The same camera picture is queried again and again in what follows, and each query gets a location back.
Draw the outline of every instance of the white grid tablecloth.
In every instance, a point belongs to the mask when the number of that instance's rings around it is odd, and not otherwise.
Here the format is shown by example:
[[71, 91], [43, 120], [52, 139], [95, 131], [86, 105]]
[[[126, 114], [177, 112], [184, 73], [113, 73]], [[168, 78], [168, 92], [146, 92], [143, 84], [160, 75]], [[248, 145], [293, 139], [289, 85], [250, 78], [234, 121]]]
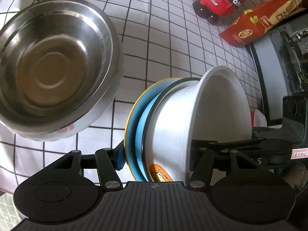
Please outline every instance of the white grid tablecloth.
[[[0, 0], [0, 27], [18, 11], [40, 0]], [[247, 0], [244, 6], [219, 26], [198, 18], [195, 0], [87, 0], [110, 16], [125, 54], [124, 78], [113, 104], [86, 130], [65, 140], [36, 142], [24, 139], [0, 125], [0, 189], [14, 192], [29, 176], [65, 153], [79, 149], [94, 154], [104, 147], [116, 147], [123, 139], [125, 123], [133, 103], [154, 82], [167, 77], [201, 77], [216, 65], [230, 67], [241, 80], [251, 109], [261, 103], [260, 85], [254, 62], [245, 48], [234, 48], [219, 36], [245, 8], [259, 4]], [[125, 166], [118, 172], [125, 183], [133, 180]], [[99, 183], [95, 170], [85, 176]]]

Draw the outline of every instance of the stacked bowls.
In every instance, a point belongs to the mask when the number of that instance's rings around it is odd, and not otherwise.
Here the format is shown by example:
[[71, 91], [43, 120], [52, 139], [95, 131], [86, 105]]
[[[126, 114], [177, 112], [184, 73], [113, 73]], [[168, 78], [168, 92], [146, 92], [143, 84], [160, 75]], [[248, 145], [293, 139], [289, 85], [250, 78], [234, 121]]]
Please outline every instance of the stacked bowls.
[[201, 79], [170, 78], [148, 88], [128, 117], [124, 145], [137, 181], [189, 180], [191, 140], [251, 139], [250, 110], [235, 73], [217, 66]]

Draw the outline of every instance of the metal screw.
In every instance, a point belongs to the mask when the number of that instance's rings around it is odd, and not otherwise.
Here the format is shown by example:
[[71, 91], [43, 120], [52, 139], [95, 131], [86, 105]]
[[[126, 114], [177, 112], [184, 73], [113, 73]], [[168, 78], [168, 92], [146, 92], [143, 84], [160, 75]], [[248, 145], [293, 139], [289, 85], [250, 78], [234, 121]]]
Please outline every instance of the metal screw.
[[116, 188], [116, 187], [120, 186], [120, 183], [117, 182], [117, 181], [115, 181], [115, 180], [110, 180], [110, 181], [107, 181], [107, 182], [105, 183], [105, 186], [106, 186], [107, 188]]
[[202, 188], [204, 187], [204, 182], [203, 181], [200, 181], [200, 180], [194, 180], [192, 181], [190, 184], [189, 184], [191, 187], [194, 187], [194, 188]]

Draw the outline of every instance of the orange sticker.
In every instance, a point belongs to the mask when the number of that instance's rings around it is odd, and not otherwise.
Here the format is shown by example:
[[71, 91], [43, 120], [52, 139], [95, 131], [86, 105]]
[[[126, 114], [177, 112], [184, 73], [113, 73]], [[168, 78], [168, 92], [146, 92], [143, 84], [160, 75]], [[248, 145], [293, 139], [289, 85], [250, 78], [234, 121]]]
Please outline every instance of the orange sticker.
[[168, 173], [160, 165], [152, 164], [149, 170], [155, 182], [173, 181], [170, 175], [168, 175]]

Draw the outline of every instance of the tablecloth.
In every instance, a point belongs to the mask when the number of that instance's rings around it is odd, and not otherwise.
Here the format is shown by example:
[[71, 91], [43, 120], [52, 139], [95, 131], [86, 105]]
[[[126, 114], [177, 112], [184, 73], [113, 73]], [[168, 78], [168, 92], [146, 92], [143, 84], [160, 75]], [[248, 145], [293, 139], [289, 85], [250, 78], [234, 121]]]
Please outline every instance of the tablecloth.
[[[18, 11], [40, 0], [0, 0], [0, 27]], [[139, 95], [154, 82], [168, 77], [201, 77], [224, 65], [236, 72], [249, 106], [261, 103], [253, 59], [245, 48], [234, 48], [219, 36], [244, 9], [259, 4], [247, 0], [234, 14], [210, 25], [196, 16], [195, 0], [86, 0], [110, 16], [125, 54], [124, 78], [113, 104], [89, 128], [68, 139], [37, 142], [15, 135], [0, 125], [0, 189], [13, 193], [25, 179], [65, 153], [79, 149], [94, 154], [114, 148], [123, 139], [128, 114]], [[85, 177], [99, 184], [96, 170]], [[122, 182], [133, 180], [128, 169], [118, 172]]]

